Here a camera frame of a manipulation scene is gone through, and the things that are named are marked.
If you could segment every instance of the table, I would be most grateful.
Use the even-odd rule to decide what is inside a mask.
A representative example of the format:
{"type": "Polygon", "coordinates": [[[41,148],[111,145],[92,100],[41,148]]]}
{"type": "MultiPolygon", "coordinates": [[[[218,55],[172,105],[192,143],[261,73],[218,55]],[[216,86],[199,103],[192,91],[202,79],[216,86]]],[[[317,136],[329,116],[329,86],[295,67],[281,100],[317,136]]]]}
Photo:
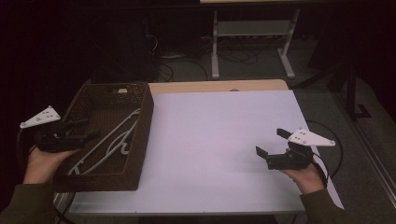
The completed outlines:
{"type": "MultiPolygon", "coordinates": [[[[184,216],[304,211],[295,184],[279,171],[269,171],[255,152],[260,146],[270,154],[284,153],[287,141],[276,136],[276,128],[307,128],[293,92],[282,80],[165,83],[150,88],[155,106],[138,190],[77,193],[70,213],[184,216]],[[257,90],[257,83],[272,91],[257,90]],[[194,90],[181,92],[184,85],[194,90]],[[249,85],[253,91],[245,91],[249,85]],[[227,91],[213,92],[209,87],[227,91]],[[244,91],[228,91],[230,87],[244,91]]],[[[328,189],[342,207],[331,181],[328,189]]]]}

